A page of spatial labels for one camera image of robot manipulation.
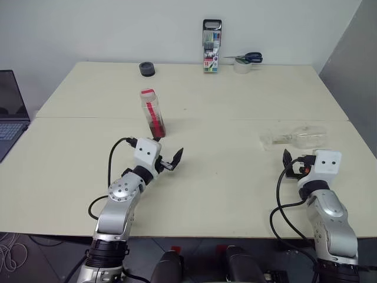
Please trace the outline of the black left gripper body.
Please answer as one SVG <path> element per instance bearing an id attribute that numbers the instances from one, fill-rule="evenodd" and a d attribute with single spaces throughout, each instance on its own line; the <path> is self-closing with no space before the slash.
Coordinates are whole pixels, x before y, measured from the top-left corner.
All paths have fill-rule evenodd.
<path id="1" fill-rule="evenodd" d="M 159 156 L 156 159 L 156 162 L 155 162 L 155 170 L 158 174 L 160 174 L 165 169 L 167 169 L 169 171 L 173 171 L 174 166 L 172 164 L 170 164 L 169 162 L 164 161 L 162 156 Z"/>

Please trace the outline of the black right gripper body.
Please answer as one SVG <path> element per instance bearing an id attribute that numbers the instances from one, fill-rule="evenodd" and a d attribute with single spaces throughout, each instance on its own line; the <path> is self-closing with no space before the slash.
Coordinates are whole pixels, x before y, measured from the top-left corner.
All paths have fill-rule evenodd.
<path id="1" fill-rule="evenodd" d="M 301 179 L 309 174 L 309 168 L 305 166 L 304 163 L 301 166 L 299 166 L 298 171 L 294 170 L 294 164 L 298 162 L 298 160 L 284 162 L 284 167 L 286 169 L 285 176 L 288 179 Z"/>

